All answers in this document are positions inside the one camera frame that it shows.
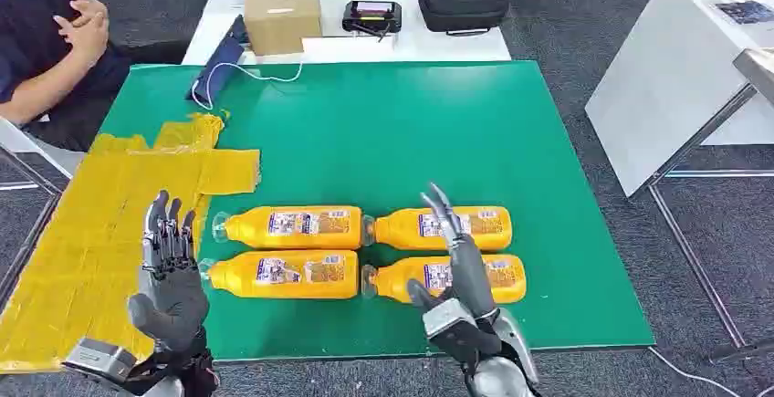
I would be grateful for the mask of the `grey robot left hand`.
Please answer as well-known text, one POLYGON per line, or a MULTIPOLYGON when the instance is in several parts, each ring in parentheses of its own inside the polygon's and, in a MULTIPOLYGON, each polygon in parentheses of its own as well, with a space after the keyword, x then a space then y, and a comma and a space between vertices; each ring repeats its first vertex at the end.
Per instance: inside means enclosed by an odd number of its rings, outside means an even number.
POLYGON ((178 214, 182 203, 159 191, 149 205, 141 238, 139 291, 128 300, 132 325, 157 351, 183 352, 203 329, 209 302, 194 258, 195 211, 178 214))

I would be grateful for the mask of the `person's right hand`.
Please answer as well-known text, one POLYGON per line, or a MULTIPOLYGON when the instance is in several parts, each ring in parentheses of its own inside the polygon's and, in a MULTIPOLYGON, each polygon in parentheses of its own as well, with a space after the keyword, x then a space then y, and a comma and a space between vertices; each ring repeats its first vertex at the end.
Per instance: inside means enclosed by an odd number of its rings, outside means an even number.
POLYGON ((75 26, 62 16, 53 16, 59 26, 59 34, 71 49, 62 59, 67 68, 88 71, 104 54, 109 40, 109 21, 98 12, 85 24, 75 26))

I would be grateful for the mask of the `person's left hand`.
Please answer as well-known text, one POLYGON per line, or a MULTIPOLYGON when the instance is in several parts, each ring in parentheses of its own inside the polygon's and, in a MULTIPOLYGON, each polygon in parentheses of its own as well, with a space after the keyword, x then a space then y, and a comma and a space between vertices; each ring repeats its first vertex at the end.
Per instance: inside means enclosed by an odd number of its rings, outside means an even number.
POLYGON ((86 25, 97 15, 105 21, 109 20, 108 8, 100 0, 71 0, 70 6, 78 12, 78 16, 71 21, 75 27, 86 25))

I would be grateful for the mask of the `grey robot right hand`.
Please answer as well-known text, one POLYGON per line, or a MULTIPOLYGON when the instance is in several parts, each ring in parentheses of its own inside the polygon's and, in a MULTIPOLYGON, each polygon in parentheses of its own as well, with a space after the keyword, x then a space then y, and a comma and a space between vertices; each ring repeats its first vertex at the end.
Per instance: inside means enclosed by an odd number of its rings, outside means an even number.
POLYGON ((434 219, 441 227, 449 256, 453 284, 444 293, 435 297, 419 281, 411 279, 406 288, 413 304, 428 311, 451 297, 458 300, 470 311, 477 321, 492 323, 498 316, 498 308, 491 292, 482 254, 472 236, 462 229, 461 221, 454 213, 453 206, 444 191, 435 183, 430 192, 422 193, 422 199, 432 210, 434 219))

